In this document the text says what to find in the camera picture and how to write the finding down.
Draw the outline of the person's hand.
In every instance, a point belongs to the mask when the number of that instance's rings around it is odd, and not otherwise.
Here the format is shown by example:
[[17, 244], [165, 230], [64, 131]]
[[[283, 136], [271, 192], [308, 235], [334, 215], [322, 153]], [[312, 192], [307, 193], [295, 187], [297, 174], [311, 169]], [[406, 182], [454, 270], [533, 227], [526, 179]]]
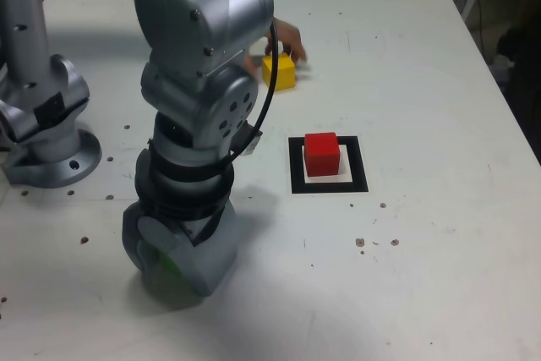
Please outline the person's hand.
[[[283, 52], [287, 53], [294, 63], [298, 63], [299, 61], [306, 63], [308, 61], [308, 56], [303, 46], [299, 29], [296, 26], [277, 18], [274, 19], [274, 24], [277, 39], [282, 43]], [[270, 32], [267, 32], [265, 37], [268, 40], [265, 54], [269, 55], [271, 53]], [[243, 67], [247, 72], [257, 79], [257, 67], [249, 53], [245, 54]]]

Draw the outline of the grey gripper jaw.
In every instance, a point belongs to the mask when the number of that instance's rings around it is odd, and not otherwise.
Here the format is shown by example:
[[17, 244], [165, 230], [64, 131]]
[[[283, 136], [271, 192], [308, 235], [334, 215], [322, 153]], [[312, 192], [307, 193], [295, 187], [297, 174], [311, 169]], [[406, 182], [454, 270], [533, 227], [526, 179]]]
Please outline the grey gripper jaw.
[[147, 281], [161, 281], [169, 287], [178, 287], [183, 282], [196, 295], [210, 296], [237, 255], [238, 224], [232, 204], [225, 205], [216, 230], [198, 245], [193, 245], [182, 229], [162, 225], [160, 264], [156, 277]]
[[159, 250], [164, 226], [147, 216], [140, 203], [133, 203], [123, 213], [123, 247], [143, 280], [153, 280], [161, 259]]

